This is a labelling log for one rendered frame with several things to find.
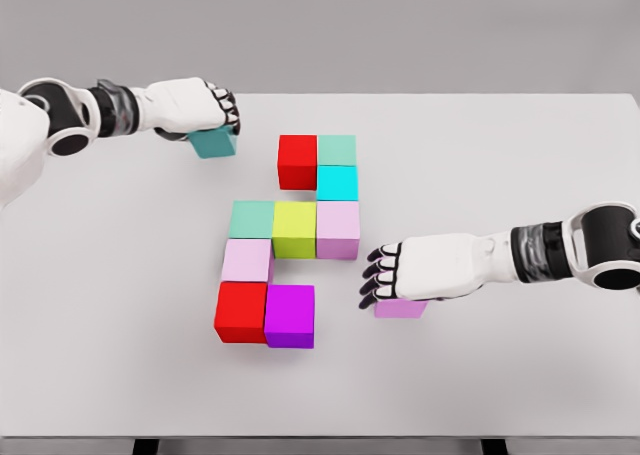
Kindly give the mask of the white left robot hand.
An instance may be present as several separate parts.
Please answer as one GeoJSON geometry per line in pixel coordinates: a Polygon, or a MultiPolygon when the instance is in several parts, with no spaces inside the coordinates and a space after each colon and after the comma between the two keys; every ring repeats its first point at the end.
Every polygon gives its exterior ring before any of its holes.
{"type": "Polygon", "coordinates": [[[228,127],[240,133],[240,114],[234,94],[212,82],[192,77],[155,82],[138,96],[140,128],[163,135],[179,135],[228,127]]]}

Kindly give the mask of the pink cube block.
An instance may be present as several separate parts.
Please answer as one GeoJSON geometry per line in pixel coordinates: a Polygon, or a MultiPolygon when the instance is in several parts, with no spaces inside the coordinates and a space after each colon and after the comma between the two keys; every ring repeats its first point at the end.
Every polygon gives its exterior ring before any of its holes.
{"type": "Polygon", "coordinates": [[[272,278],[273,254],[270,239],[227,240],[222,281],[270,283],[272,278]]]}
{"type": "Polygon", "coordinates": [[[422,317],[427,305],[427,301],[380,300],[375,304],[374,316],[386,319],[419,319],[422,317]]]}
{"type": "Polygon", "coordinates": [[[355,260],[360,244],[360,210],[357,201],[318,201],[316,257],[355,260]]]}

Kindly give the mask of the red cube block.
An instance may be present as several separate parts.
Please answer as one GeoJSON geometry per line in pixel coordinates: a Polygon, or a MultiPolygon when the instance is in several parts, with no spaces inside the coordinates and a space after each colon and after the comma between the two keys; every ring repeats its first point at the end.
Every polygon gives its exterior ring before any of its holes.
{"type": "Polygon", "coordinates": [[[265,344],[267,284],[224,281],[218,290],[214,329],[226,344],[265,344]]]}
{"type": "Polygon", "coordinates": [[[281,135],[277,172],[282,190],[317,189],[317,136],[281,135]]]}

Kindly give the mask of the yellow-green cube block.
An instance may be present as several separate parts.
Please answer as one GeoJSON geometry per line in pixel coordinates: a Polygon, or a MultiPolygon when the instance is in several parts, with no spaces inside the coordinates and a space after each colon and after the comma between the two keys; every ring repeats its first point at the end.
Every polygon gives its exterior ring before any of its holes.
{"type": "Polygon", "coordinates": [[[277,259],[314,259],[316,203],[276,201],[272,245],[277,259]]]}

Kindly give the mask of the mint green cube block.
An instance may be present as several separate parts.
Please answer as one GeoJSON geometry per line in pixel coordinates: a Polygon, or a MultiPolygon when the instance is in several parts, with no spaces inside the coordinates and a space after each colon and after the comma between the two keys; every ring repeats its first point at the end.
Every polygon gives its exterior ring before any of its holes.
{"type": "Polygon", "coordinates": [[[356,166],[356,137],[319,135],[317,163],[322,166],[356,166]]]}
{"type": "Polygon", "coordinates": [[[273,201],[234,201],[228,236],[231,239],[270,239],[274,208],[273,201]]]}

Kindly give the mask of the cyan cube block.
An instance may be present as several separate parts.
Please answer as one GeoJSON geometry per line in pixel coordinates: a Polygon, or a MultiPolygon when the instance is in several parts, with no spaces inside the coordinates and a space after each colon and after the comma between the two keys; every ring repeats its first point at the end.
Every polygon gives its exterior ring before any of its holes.
{"type": "Polygon", "coordinates": [[[359,199],[357,167],[319,165],[316,193],[319,201],[357,201],[359,199]]]}

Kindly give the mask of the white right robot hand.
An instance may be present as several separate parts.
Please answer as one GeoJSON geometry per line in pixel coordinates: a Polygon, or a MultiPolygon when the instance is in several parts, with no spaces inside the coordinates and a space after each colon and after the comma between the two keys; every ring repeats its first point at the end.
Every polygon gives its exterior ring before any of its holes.
{"type": "Polygon", "coordinates": [[[469,234],[409,237],[369,253],[359,308],[388,300],[431,301],[467,296],[484,285],[469,234]]]}

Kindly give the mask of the teal cube block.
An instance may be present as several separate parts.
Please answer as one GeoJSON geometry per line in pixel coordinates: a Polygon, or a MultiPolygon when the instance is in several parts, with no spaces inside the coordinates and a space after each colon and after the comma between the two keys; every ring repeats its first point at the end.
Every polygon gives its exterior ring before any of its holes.
{"type": "Polygon", "coordinates": [[[230,127],[195,131],[187,137],[201,159],[230,157],[236,154],[238,136],[230,127]]]}

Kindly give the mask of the magenta cube block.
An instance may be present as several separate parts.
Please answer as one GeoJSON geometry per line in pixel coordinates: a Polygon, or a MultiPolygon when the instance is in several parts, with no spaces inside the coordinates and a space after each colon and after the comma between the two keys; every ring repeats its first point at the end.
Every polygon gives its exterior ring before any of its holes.
{"type": "Polygon", "coordinates": [[[313,349],[315,288],[313,285],[269,285],[264,334],[270,348],[313,349]]]}

